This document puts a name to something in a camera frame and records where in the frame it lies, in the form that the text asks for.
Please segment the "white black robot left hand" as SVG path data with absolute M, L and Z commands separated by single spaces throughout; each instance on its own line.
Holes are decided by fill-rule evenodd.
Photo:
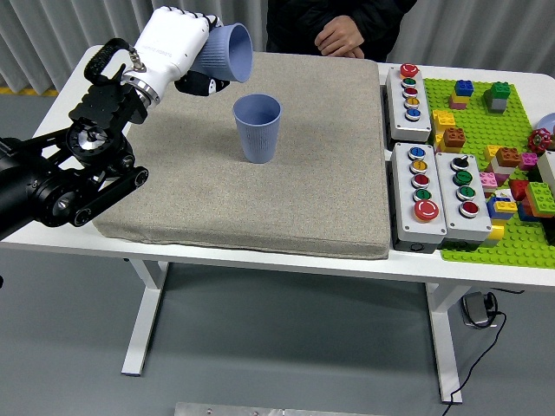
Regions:
M 222 25 L 215 15 L 159 7 L 134 45 L 133 69 L 127 72 L 128 80 L 151 104 L 158 104 L 168 84 L 190 70 L 210 33 Z

